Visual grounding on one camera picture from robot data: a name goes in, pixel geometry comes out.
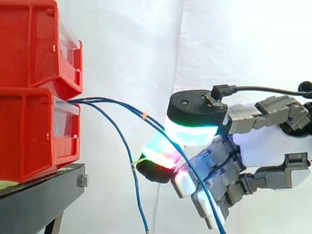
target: red storage bin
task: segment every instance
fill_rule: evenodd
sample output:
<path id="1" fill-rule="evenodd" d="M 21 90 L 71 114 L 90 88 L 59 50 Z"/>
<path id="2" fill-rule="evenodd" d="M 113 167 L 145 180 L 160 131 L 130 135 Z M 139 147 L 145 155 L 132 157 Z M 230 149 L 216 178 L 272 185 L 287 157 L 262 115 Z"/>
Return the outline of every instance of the red storage bin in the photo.
<path id="1" fill-rule="evenodd" d="M 82 93 L 82 43 L 55 0 L 0 0 L 0 87 L 44 87 L 68 100 Z"/>
<path id="2" fill-rule="evenodd" d="M 79 159 L 80 108 L 44 88 L 0 88 L 0 181 L 24 183 Z"/>

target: blue cable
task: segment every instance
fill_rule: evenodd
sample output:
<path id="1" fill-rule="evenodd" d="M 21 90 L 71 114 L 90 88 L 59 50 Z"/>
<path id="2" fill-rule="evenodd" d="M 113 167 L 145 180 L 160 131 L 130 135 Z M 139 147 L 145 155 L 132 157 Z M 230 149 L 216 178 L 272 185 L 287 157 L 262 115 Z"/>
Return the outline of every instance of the blue cable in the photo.
<path id="1" fill-rule="evenodd" d="M 117 124 L 101 108 L 97 107 L 96 105 L 94 105 L 92 103 L 88 103 L 88 102 L 83 102 L 83 101 L 77 101 L 77 102 L 75 101 L 73 103 L 86 104 L 86 105 L 92 106 L 93 108 L 97 109 L 98 111 L 100 111 L 111 122 L 111 124 L 115 127 L 115 129 L 119 133 L 119 136 L 121 137 L 122 142 L 123 142 L 123 144 L 125 145 L 125 147 L 127 149 L 127 153 L 128 153 L 128 156 L 129 156 L 129 161 L 130 161 L 130 164 L 131 164 L 133 178 L 135 180 L 137 206 L 138 206 L 138 209 L 140 211 L 140 214 L 141 214 L 141 217 L 142 217 L 142 220 L 143 220 L 145 232 L 146 232 L 146 234 L 148 234 L 149 233 L 149 229 L 148 229 L 148 224 L 147 224 L 147 221 L 146 221 L 146 217 L 145 217 L 144 211 L 142 209 L 142 205 L 141 205 L 141 199 L 140 199 L 140 192 L 139 192 L 139 186 L 138 186 L 138 179 L 137 179 L 136 169 L 135 169 L 134 165 L 132 164 L 133 160 L 132 160 L 132 156 L 131 156 L 131 151 L 130 151 L 129 145 L 128 145 L 125 137 L 123 136 L 121 130 L 118 128 Z"/>
<path id="2" fill-rule="evenodd" d="M 71 101 L 72 103 L 83 103 L 83 104 L 87 104 L 88 102 L 84 102 L 83 99 L 78 99 L 78 100 L 72 100 Z M 178 150 L 178 152 L 182 155 L 182 157 L 184 158 L 184 160 L 188 163 L 189 167 L 191 168 L 191 170 L 193 171 L 194 175 L 196 176 L 196 178 L 198 179 L 199 181 L 199 184 L 201 185 L 201 187 L 203 188 L 207 198 L 208 198 L 208 201 L 209 201 L 209 204 L 212 208 L 212 211 L 213 211 L 213 214 L 214 214 L 214 217 L 216 219 L 216 223 L 217 223 L 217 226 L 218 226 L 218 229 L 219 229 L 219 232 L 220 234 L 225 234 L 225 230 L 221 224 L 221 221 L 219 219 L 219 216 L 217 215 L 217 212 L 215 210 L 215 207 L 213 205 L 213 201 L 208 193 L 208 190 L 207 188 L 205 187 L 205 184 L 203 182 L 203 180 L 200 178 L 199 174 L 197 173 L 197 170 L 193 167 L 193 165 L 191 164 L 191 162 L 189 161 L 189 159 L 187 158 L 187 156 L 185 155 L 185 153 L 183 152 L 183 150 L 180 148 L 179 145 L 177 145 L 176 143 L 174 143 L 167 135 L 166 133 L 163 131 L 163 127 L 162 128 L 159 128 L 157 127 L 156 125 L 161 125 L 159 122 L 157 122 L 155 119 L 153 119 L 152 121 L 156 124 L 154 125 L 152 122 L 150 122 L 148 119 L 146 118 L 143 118 L 142 115 L 139 113 L 140 111 L 136 108 L 130 108 L 128 104 L 126 103 L 123 103 L 121 104 L 122 102 L 118 102 L 118 101 L 115 101 L 115 100 L 112 100 L 112 99 L 109 99 L 108 101 L 108 98 L 99 98 L 98 101 L 94 101 L 94 102 L 112 102 L 112 103 L 117 103 L 119 105 L 122 105 L 124 106 L 125 108 L 127 108 L 128 110 L 130 110 L 131 112 L 133 112 L 135 115 L 137 115 L 139 118 L 143 119 L 145 122 L 147 122 L 149 125 L 151 125 L 154 129 L 156 129 L 157 131 L 159 131 L 161 134 L 163 134 L 168 140 L 169 142 L 172 143 L 172 145 L 176 148 L 176 150 Z"/>
<path id="3" fill-rule="evenodd" d="M 136 107 L 125 103 L 125 102 L 121 102 L 121 101 L 116 101 L 114 99 L 110 99 L 110 98 L 106 98 L 106 97 L 85 97 L 85 98 L 80 98 L 80 99 L 74 99 L 74 100 L 70 100 L 68 101 L 69 103 L 76 103 L 77 101 L 87 101 L 89 103 L 101 103 L 101 102 L 109 102 L 109 103 L 116 103 L 120 106 L 125 107 L 126 109 L 128 109 L 131 112 L 135 112 L 135 113 L 139 113 L 140 115 L 143 114 L 142 111 L 140 111 L 139 109 L 137 109 Z M 147 115 L 146 118 L 150 119 L 151 121 L 153 121 L 159 128 L 161 128 L 162 130 L 165 131 L 165 128 L 154 118 L 152 118 L 151 116 Z"/>

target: metal bolt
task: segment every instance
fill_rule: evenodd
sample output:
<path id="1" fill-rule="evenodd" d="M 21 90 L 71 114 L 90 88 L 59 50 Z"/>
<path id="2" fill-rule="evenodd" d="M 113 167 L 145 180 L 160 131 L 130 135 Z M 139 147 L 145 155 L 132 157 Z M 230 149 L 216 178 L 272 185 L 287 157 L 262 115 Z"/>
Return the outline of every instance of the metal bolt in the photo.
<path id="1" fill-rule="evenodd" d="M 77 187 L 86 188 L 89 185 L 89 175 L 78 175 Z"/>

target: white backdrop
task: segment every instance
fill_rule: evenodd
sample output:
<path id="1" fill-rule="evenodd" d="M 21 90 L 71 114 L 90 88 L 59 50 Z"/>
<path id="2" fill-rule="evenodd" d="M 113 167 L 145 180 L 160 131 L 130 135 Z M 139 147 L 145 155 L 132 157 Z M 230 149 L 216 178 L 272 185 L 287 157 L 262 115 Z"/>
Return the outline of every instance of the white backdrop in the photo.
<path id="1" fill-rule="evenodd" d="M 58 0 L 84 43 L 84 97 L 126 101 L 164 121 L 170 94 L 214 84 L 296 89 L 312 75 L 307 0 Z M 257 101 L 241 93 L 227 103 Z M 112 104 L 101 105 L 134 157 L 154 134 Z M 199 149 L 187 149 L 194 155 Z M 90 185 L 64 213 L 62 234 L 144 233 L 126 151 L 98 112 L 82 108 L 81 160 Z M 152 234 L 208 234 L 189 199 L 140 176 Z M 309 232 L 312 178 L 287 192 L 261 190 L 230 210 L 230 234 Z"/>

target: cable connector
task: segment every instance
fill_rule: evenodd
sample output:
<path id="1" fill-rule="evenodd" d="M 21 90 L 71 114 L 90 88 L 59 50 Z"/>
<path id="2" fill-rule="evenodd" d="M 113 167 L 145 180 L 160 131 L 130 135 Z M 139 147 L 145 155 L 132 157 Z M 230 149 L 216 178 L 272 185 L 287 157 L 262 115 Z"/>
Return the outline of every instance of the cable connector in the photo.
<path id="1" fill-rule="evenodd" d="M 211 97 L 214 98 L 215 100 L 222 100 L 223 97 L 230 96 L 232 94 L 235 94 L 236 92 L 237 92 L 236 85 L 228 85 L 228 84 L 215 85 L 211 92 Z"/>

